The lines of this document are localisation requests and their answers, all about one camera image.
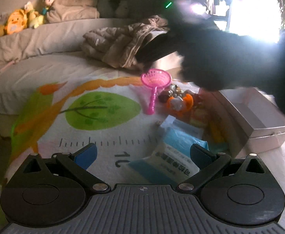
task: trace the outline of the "white cardboard box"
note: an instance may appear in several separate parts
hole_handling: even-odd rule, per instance
[[[199,91],[226,137],[233,157],[280,147],[285,141],[285,116],[255,88]]]

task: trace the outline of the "pillow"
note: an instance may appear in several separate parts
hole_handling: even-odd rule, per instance
[[[98,0],[57,0],[63,6],[91,6],[96,7]]]
[[[57,1],[53,3],[46,19],[49,23],[60,23],[79,19],[97,19],[100,14],[97,8],[91,6],[64,6]]]
[[[99,27],[123,26],[129,23],[133,23],[133,20],[83,19],[45,24],[37,29],[28,28],[19,33],[5,35],[0,37],[0,64],[43,54],[81,51],[85,32]]]

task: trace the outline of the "printed number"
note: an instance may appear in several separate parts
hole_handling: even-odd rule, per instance
[[[128,154],[127,152],[123,151],[123,154],[121,154],[121,155],[114,155],[114,156],[115,156],[116,158],[121,158],[121,157],[126,158],[126,157],[130,157],[131,155]],[[118,168],[120,168],[120,167],[121,167],[120,163],[129,163],[129,162],[130,162],[129,160],[117,160],[117,161],[115,162],[115,166],[118,167]]]
[[[130,157],[131,155],[130,154],[128,154],[127,152],[125,152],[125,151],[123,151],[123,153],[124,154],[122,154],[122,155],[114,155],[116,158],[121,158],[121,157]]]
[[[130,161],[129,160],[118,160],[115,162],[115,166],[120,168],[121,165],[119,165],[119,163],[129,163]]]

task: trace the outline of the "orange toy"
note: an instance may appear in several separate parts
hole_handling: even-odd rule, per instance
[[[5,30],[7,34],[20,32],[27,27],[28,18],[24,10],[15,10],[8,18]]]
[[[173,113],[175,115],[177,115],[178,117],[182,117],[184,115],[184,113],[190,111],[191,108],[193,107],[193,98],[192,98],[192,96],[190,94],[186,94],[186,96],[183,97],[183,105],[184,105],[184,107],[180,111],[174,110],[174,106],[172,105],[172,100],[174,100],[174,99],[176,99],[176,98],[170,97],[168,99],[167,103],[166,103],[166,107],[169,110],[172,110]]]

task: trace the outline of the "metal screw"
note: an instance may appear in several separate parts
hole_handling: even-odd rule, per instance
[[[93,189],[96,191],[105,191],[108,189],[108,186],[103,183],[98,183],[98,184],[93,185]]]
[[[192,189],[194,189],[195,187],[192,184],[189,183],[182,183],[178,186],[178,188],[180,190],[184,190],[184,191],[190,191]]]

